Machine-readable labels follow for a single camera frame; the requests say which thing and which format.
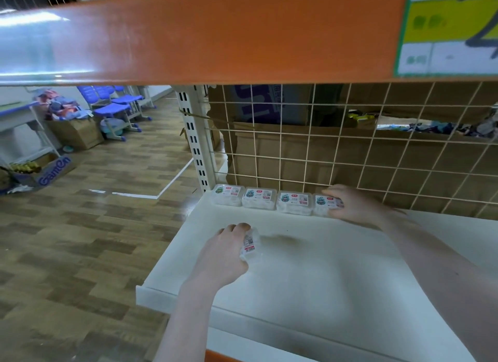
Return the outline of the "person's left hand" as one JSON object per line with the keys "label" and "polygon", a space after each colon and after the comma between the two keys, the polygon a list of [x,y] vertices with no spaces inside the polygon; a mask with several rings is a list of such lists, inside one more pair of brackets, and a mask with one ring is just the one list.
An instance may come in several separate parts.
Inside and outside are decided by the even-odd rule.
{"label": "person's left hand", "polygon": [[248,271],[248,263],[240,258],[244,237],[216,233],[202,248],[186,283],[215,294],[244,275]]}

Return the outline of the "person's right hand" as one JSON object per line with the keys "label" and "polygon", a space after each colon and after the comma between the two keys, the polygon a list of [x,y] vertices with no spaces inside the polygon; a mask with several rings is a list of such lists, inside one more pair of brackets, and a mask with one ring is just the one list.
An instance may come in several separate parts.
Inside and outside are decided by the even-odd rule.
{"label": "person's right hand", "polygon": [[391,209],[360,190],[336,184],[322,190],[322,194],[340,198],[344,208],[352,213],[352,220],[345,220],[362,225],[381,228],[383,220],[392,213]]}

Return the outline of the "clear plastic box green label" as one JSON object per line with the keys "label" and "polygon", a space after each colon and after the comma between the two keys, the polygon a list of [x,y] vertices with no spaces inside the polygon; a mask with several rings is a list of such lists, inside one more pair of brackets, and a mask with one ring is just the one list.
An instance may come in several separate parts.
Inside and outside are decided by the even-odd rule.
{"label": "clear plastic box green label", "polygon": [[248,187],[241,199],[241,204],[244,208],[274,211],[277,193],[275,189]]}
{"label": "clear plastic box green label", "polygon": [[314,208],[313,215],[318,217],[328,218],[329,210],[343,209],[343,201],[334,196],[324,195],[324,194],[314,194]]}
{"label": "clear plastic box green label", "polygon": [[245,192],[244,186],[216,184],[210,193],[210,201],[215,205],[241,207]]}
{"label": "clear plastic box green label", "polygon": [[276,210],[284,214],[311,216],[314,209],[313,195],[310,193],[279,191]]}

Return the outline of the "clear plastic box red label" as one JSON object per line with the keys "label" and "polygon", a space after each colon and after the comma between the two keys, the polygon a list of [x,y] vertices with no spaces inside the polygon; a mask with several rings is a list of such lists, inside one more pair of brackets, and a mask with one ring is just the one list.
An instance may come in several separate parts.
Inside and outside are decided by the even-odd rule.
{"label": "clear plastic box red label", "polygon": [[262,260],[262,243],[258,230],[252,227],[245,234],[243,245],[240,249],[240,258],[249,265],[256,264]]}

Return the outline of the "person's left forearm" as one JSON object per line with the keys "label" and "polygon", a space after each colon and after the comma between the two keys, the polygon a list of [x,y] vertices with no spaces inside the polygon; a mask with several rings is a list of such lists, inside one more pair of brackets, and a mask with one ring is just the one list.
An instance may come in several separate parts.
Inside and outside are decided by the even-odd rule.
{"label": "person's left forearm", "polygon": [[210,312],[219,284],[207,276],[187,279],[153,362],[204,362]]}

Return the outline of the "person's right forearm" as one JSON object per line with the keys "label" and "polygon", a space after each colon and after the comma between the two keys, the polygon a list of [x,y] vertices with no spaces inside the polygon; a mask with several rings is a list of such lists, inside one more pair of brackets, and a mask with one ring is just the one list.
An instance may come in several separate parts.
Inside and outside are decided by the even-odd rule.
{"label": "person's right forearm", "polygon": [[498,362],[498,281],[400,212],[374,219],[476,362]]}

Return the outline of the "large brown cardboard box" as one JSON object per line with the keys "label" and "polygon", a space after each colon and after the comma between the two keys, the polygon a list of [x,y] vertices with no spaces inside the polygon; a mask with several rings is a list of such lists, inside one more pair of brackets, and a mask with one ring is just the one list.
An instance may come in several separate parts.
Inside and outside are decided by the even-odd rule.
{"label": "large brown cardboard box", "polygon": [[498,137],[220,126],[229,183],[316,193],[344,184],[401,209],[498,220]]}

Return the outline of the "cardboard box with purple print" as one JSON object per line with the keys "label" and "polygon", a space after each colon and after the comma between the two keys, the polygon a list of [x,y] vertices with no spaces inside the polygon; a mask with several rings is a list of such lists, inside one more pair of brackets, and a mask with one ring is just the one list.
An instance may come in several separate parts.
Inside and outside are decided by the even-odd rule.
{"label": "cardboard box with purple print", "polygon": [[312,84],[223,86],[228,110],[236,122],[304,126]]}

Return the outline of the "orange lower shelf beam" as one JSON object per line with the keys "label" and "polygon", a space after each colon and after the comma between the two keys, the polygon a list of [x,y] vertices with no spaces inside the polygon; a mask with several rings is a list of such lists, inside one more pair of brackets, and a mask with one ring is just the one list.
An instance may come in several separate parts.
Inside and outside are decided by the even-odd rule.
{"label": "orange lower shelf beam", "polygon": [[293,353],[277,349],[257,351],[250,349],[231,352],[206,350],[204,362],[317,362]]}

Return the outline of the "orange shelf beam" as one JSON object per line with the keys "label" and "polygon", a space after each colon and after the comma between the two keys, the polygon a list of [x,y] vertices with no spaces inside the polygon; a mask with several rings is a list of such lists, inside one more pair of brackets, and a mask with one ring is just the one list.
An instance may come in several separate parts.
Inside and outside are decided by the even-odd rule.
{"label": "orange shelf beam", "polygon": [[0,86],[395,77],[406,0],[88,0],[0,15]]}
{"label": "orange shelf beam", "polygon": [[257,351],[250,349],[231,352],[206,350],[204,362],[317,362],[293,353],[277,349]]}

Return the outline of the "cardboard box with blue print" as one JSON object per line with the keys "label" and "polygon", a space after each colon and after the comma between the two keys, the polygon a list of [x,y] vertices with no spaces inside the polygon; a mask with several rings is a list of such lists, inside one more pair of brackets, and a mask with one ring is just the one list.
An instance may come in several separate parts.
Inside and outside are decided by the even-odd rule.
{"label": "cardboard box with blue print", "polygon": [[68,155],[58,156],[55,153],[47,153],[31,161],[38,163],[42,167],[40,173],[25,175],[14,173],[9,168],[8,170],[20,184],[35,189],[51,185],[54,181],[76,168],[75,163]]}

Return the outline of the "pile of colourful toys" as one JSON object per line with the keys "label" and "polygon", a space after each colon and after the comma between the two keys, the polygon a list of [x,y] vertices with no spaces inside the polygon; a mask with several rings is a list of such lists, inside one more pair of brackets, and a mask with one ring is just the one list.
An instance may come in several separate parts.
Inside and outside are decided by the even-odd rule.
{"label": "pile of colourful toys", "polygon": [[94,117],[90,109],[81,107],[76,100],[60,95],[51,88],[37,89],[33,99],[36,110],[47,121],[85,120]]}

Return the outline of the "green yellow shelf poster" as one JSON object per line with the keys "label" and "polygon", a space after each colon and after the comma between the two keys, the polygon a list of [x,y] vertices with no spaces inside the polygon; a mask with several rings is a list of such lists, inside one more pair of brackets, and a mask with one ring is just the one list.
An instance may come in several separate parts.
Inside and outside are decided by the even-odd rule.
{"label": "green yellow shelf poster", "polygon": [[407,0],[394,75],[498,76],[498,0]]}

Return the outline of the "yellow bananas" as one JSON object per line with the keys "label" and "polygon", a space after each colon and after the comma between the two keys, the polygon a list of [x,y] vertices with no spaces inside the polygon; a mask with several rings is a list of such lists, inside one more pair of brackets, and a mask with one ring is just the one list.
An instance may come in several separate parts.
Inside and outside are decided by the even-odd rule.
{"label": "yellow bananas", "polygon": [[42,167],[38,163],[30,161],[26,163],[11,163],[9,164],[9,170],[17,174],[31,175],[40,173]]}

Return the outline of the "white desk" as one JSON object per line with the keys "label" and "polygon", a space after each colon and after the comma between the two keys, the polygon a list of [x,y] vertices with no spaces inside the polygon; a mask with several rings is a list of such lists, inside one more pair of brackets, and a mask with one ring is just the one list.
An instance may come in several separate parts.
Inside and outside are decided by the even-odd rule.
{"label": "white desk", "polygon": [[48,153],[59,156],[48,137],[35,107],[37,101],[18,101],[0,105],[0,166],[11,168]]}

